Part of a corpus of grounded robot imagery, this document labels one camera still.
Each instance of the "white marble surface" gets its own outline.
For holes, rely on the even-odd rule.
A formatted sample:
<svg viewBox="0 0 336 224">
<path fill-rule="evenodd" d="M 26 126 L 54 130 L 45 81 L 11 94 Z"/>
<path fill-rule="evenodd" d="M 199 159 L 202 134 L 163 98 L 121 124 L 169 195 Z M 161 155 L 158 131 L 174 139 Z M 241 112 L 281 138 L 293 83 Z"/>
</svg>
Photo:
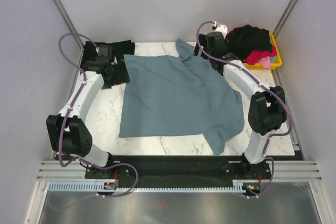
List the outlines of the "white marble surface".
<svg viewBox="0 0 336 224">
<path fill-rule="evenodd" d="M 175 43 L 136 43 L 135 55 L 139 56 L 178 56 Z M 272 74 L 267 70 L 254 70 L 261 80 L 274 85 Z M 232 82 L 229 84 L 240 91 Z M 203 135 L 160 136 L 119 138 L 119 128 L 123 105 L 125 84 L 100 90 L 94 99 L 86 119 L 86 126 L 93 137 L 93 142 L 102 150 L 120 155 L 213 155 Z M 241 155 L 249 142 L 251 128 L 248 125 L 248 98 L 243 97 L 245 127 L 243 131 L 229 140 L 221 155 Z M 283 124 L 280 131 L 287 130 Z M 294 155 L 289 136 L 274 137 L 267 149 L 268 155 Z"/>
</svg>

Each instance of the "yellow plastic bin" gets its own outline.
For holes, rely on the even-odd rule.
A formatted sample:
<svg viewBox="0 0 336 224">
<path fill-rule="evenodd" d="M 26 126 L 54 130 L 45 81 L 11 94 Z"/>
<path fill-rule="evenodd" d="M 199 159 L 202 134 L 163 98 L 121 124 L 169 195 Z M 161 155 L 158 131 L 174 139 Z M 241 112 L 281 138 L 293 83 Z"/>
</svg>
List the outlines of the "yellow plastic bin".
<svg viewBox="0 0 336 224">
<path fill-rule="evenodd" d="M 277 46 L 277 43 L 275 42 L 275 38 L 274 38 L 273 33 L 269 33 L 269 39 L 270 39 L 271 43 L 277 49 L 277 55 L 276 55 L 276 58 L 275 58 L 275 63 L 271 63 L 271 68 L 270 68 L 270 70 L 274 70 L 277 67 L 280 67 L 282 65 L 282 60 L 281 60 L 280 53 L 279 53 L 279 50 L 278 50 L 278 46 Z M 247 63 L 244 63 L 244 66 L 246 68 L 248 68 L 248 69 L 258 69 L 258 70 L 264 69 L 264 70 L 269 70 L 269 69 L 264 68 L 259 63 L 255 63 L 254 65 L 249 65 Z"/>
</svg>

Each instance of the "gray floor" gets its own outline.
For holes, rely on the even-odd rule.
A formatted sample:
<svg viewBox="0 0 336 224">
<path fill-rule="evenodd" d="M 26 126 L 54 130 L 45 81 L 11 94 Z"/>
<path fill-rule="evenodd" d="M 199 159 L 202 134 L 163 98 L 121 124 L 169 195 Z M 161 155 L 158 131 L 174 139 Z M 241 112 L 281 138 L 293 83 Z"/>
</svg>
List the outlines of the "gray floor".
<svg viewBox="0 0 336 224">
<path fill-rule="evenodd" d="M 69 205 L 92 193 L 49 192 L 53 205 Z M 93 197 L 63 212 L 44 206 L 40 223 L 56 224 L 316 224 L 321 223 L 308 184 L 272 184 L 259 199 L 218 193 L 133 193 Z"/>
</svg>

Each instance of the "gray cloth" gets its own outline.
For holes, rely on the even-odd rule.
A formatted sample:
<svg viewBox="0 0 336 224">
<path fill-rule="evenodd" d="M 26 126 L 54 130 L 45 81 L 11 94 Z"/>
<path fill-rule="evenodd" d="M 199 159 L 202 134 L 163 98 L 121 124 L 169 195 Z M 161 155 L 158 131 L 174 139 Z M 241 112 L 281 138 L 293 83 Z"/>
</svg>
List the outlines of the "gray cloth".
<svg viewBox="0 0 336 224">
<path fill-rule="evenodd" d="M 179 57 L 125 55 L 120 137 L 204 134 L 215 155 L 244 128 L 242 97 L 178 39 Z"/>
</svg>

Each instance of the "purple hose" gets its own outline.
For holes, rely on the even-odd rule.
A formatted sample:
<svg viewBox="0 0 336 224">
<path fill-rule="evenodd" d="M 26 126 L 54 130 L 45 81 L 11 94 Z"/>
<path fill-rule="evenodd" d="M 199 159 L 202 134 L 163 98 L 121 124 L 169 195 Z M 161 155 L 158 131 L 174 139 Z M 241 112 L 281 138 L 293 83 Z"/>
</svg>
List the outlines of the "purple hose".
<svg viewBox="0 0 336 224">
<path fill-rule="evenodd" d="M 63 136 L 64 136 L 64 130 L 66 128 L 66 122 L 69 118 L 69 114 L 71 112 L 71 108 L 73 107 L 74 103 L 76 102 L 76 100 L 78 99 L 79 97 L 79 94 L 80 92 L 83 90 L 84 86 L 86 85 L 85 82 L 87 80 L 86 78 L 86 74 L 85 74 L 85 71 L 83 69 L 81 69 L 78 65 L 76 65 L 73 61 L 71 61 L 67 56 L 66 54 L 63 52 L 63 49 L 62 49 L 62 46 L 61 46 L 61 43 L 62 43 L 62 40 L 67 37 L 68 35 L 77 35 L 77 36 L 80 36 L 80 37 L 83 37 L 85 39 L 87 39 L 88 41 L 90 41 L 96 48 L 98 48 L 98 46 L 96 45 L 96 43 L 94 43 L 91 39 L 89 39 L 87 36 L 85 35 L 82 35 L 82 34 L 78 34 L 78 33 L 67 33 L 67 34 L 64 34 L 62 35 L 59 40 L 58 40 L 58 48 L 59 48 L 59 51 L 60 53 L 62 54 L 62 56 L 64 57 L 64 59 L 67 60 L 67 62 L 69 62 L 72 66 L 74 66 L 75 68 L 77 68 L 82 74 L 83 74 L 83 83 L 81 84 L 81 86 L 79 87 L 77 93 L 75 94 L 73 100 L 70 102 L 70 108 L 67 109 L 67 112 L 64 116 L 64 119 L 63 119 L 63 122 L 62 122 L 62 126 L 61 126 L 61 131 L 60 131 L 60 134 L 59 134 L 59 144 L 58 144 L 58 158 L 59 158 L 59 164 L 61 167 L 67 167 L 71 162 L 77 160 L 78 158 L 77 157 L 73 157 L 72 159 L 70 159 L 66 164 L 63 163 L 63 158 L 62 158 L 62 144 L 63 144 Z M 122 192 L 122 193 L 119 193 L 119 194 L 116 194 L 116 195 L 106 195 L 105 197 L 109 197 L 109 198 L 116 198 L 116 197 L 121 197 L 121 196 L 124 196 L 124 195 L 127 195 L 129 194 L 136 186 L 136 184 L 138 183 L 138 180 L 139 180 L 139 174 L 138 174 L 138 171 L 137 169 L 135 169 L 135 167 L 131 164 L 127 164 L 127 163 L 120 163 L 120 164 L 115 164 L 115 165 L 111 165 L 111 166 L 108 166 L 108 167 L 102 167 L 102 166 L 98 166 L 98 165 L 95 165 L 95 164 L 91 164 L 89 162 L 87 162 L 85 159 L 82 159 L 80 158 L 79 159 L 80 161 L 82 161 L 83 163 L 86 163 L 88 165 L 92 165 L 93 167 L 97 168 L 97 169 L 102 169 L 102 170 L 108 170 L 108 169 L 113 169 L 113 168 L 116 168 L 118 166 L 128 166 L 128 167 L 131 167 L 134 172 L 135 172 L 135 182 L 134 184 L 131 186 L 131 188 L 129 188 L 128 190 Z M 84 200 L 87 200 L 93 196 L 95 196 L 96 194 L 92 194 L 92 195 L 89 195 L 89 196 L 86 196 L 84 197 L 83 199 L 75 202 L 75 203 L 72 203 L 70 204 L 69 206 L 67 207 L 63 207 L 63 208 L 56 208 L 54 207 L 51 202 L 50 202 L 50 199 L 48 198 L 47 200 L 47 203 L 48 203 L 48 206 L 54 210 L 54 211 L 63 211 L 63 210 L 66 210 L 74 205 L 77 205 L 78 203 L 81 203 L 83 202 Z"/>
<path fill-rule="evenodd" d="M 197 45 L 199 46 L 200 50 L 202 51 L 202 53 L 206 56 L 208 56 L 210 59 L 213 59 L 213 60 L 216 60 L 216 61 L 219 61 L 219 62 L 222 62 L 224 64 L 228 64 L 228 65 L 231 65 L 233 67 L 236 67 L 238 69 L 241 69 L 245 74 L 247 74 L 256 84 L 260 85 L 260 81 L 258 81 L 258 79 L 256 79 L 253 74 L 251 74 L 249 71 L 247 71 L 246 69 L 244 68 L 241 68 L 241 66 L 237 65 L 237 64 L 234 64 L 230 61 L 226 61 L 226 60 L 221 60 L 221 59 L 217 59 L 211 55 L 209 55 L 201 46 L 201 43 L 200 43 L 200 40 L 199 40 L 199 35 L 200 35 L 200 31 L 201 31 L 201 28 L 206 25 L 206 24 L 213 24 L 213 21 L 206 21 L 206 22 L 203 22 L 201 23 L 201 25 L 199 26 L 199 28 L 197 29 L 197 32 L 196 32 L 196 42 L 197 42 Z M 261 85 L 260 86 L 262 89 L 264 89 L 266 92 L 270 93 L 275 99 L 277 99 L 277 101 L 281 104 L 281 106 L 283 107 L 283 109 L 285 110 L 286 114 L 287 114 L 287 118 L 289 120 L 289 127 L 288 127 L 288 131 L 285 132 L 285 133 L 273 133 L 273 134 L 270 134 L 267 138 L 267 141 L 265 143 L 265 146 L 264 148 L 262 149 L 262 154 L 264 155 L 266 150 L 267 150 L 267 147 L 269 145 L 269 142 L 270 142 L 270 138 L 273 137 L 273 136 L 286 136 L 288 135 L 292 129 L 293 129 L 293 119 L 292 119 L 292 116 L 290 114 L 290 111 L 288 109 L 288 107 L 285 105 L 285 103 L 282 101 L 282 99 L 280 97 L 278 97 L 274 92 L 272 92 L 271 90 L 269 90 L 268 88 L 266 88 L 265 86 Z M 272 180 L 273 180 L 273 175 L 274 175 L 274 159 L 272 157 L 266 157 L 265 159 L 267 160 L 270 160 L 271 163 L 272 163 L 272 173 L 271 173 L 271 178 L 267 184 L 267 186 L 265 187 L 265 189 L 260 192 L 260 194 L 258 196 L 261 196 L 263 195 L 267 189 L 269 188 L 269 185 L 271 184 Z"/>
</svg>

